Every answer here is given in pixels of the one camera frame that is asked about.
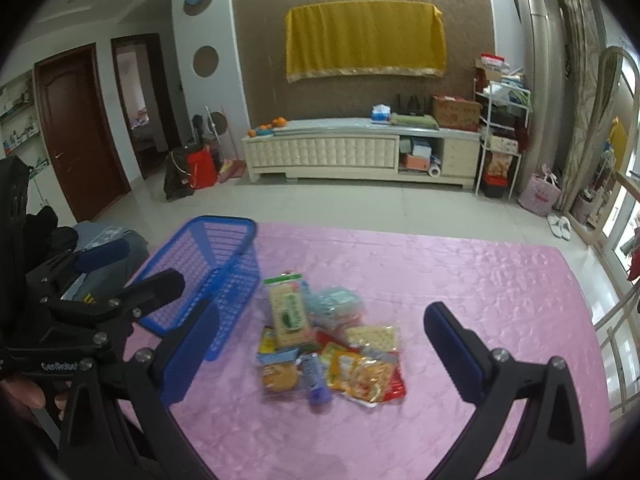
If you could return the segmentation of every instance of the brown textured wall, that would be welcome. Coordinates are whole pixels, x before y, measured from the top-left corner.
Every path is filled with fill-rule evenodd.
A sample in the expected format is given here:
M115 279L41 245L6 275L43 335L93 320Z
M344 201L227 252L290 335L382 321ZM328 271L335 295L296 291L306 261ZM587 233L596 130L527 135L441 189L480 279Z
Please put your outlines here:
M413 0L443 12L449 65L443 78L336 76L288 83L284 16L295 6L339 0L233 0L244 92L251 124L274 117L313 119L368 116L396 93L443 93L471 98L474 59L494 50L490 0Z

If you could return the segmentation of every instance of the paper towel roll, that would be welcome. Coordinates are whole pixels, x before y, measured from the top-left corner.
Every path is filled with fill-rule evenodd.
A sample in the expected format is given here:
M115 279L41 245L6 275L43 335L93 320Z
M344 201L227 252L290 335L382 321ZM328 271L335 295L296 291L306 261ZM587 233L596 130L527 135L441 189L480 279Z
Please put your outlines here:
M438 178L441 174L442 171L440 170L440 167L435 162L432 162L429 166L429 175L433 178Z

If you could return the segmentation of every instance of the white slippers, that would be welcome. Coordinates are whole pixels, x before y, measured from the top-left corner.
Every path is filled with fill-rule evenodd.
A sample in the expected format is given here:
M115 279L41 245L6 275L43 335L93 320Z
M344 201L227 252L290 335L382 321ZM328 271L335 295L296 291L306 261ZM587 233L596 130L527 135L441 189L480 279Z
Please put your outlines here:
M546 216L546 221L556 238L571 240L571 224L566 216L559 217L556 213L549 213Z

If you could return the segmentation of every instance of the tiled floor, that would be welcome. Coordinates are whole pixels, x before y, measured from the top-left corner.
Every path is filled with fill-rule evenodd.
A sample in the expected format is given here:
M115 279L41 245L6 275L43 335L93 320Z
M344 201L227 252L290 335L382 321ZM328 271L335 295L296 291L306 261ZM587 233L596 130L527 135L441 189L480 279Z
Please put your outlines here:
M428 234L457 238L541 244L564 254L576 275L594 321L617 301L616 293L589 248L574 233L566 242L555 238L546 219L515 202L477 197L455 187L414 184L299 180L264 176L251 184L246 177L197 191L167 203L162 175L134 186L100 220L124 225L142 234L154 248L182 222L201 214L247 216L258 222L288 222L328 227ZM618 333L625 374L631 383L639 374L638 357L628 326ZM610 347L603 352L612 405L620 390Z

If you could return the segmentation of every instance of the orange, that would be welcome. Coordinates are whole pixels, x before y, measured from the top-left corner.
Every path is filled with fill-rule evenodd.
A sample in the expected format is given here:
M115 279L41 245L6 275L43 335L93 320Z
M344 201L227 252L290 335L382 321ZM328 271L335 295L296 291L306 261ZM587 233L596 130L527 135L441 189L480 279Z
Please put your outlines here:
M278 117L271 123L274 128L283 128L287 126L287 120L284 117Z

